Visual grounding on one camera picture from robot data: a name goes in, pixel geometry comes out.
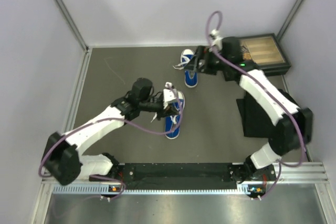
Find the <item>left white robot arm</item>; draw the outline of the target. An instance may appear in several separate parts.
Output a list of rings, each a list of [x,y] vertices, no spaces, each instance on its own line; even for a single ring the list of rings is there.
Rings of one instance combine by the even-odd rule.
[[[124,96],[114,100],[106,109],[87,123],[66,133],[55,132],[47,140],[38,169],[49,172],[63,186],[78,179],[88,179],[94,175],[114,180],[119,174],[118,161],[108,153],[85,155],[85,151],[107,134],[125,125],[152,133],[133,122],[141,112],[154,113],[154,119],[162,118],[171,122],[164,135],[177,131],[182,121],[184,95],[174,85],[167,82],[162,91],[154,93],[152,81],[139,78]]]

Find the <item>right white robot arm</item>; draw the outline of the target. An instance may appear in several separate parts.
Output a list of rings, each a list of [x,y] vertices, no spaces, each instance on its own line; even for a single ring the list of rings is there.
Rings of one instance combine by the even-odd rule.
[[[305,154],[311,141],[312,111],[297,105],[253,60],[246,59],[239,38],[217,37],[210,46],[198,46],[184,58],[186,71],[211,75],[222,72],[226,81],[236,82],[245,92],[238,101],[243,128],[246,132],[256,129],[252,136],[265,137],[268,142],[245,159],[242,179],[258,179],[265,167],[281,162],[291,151]]]

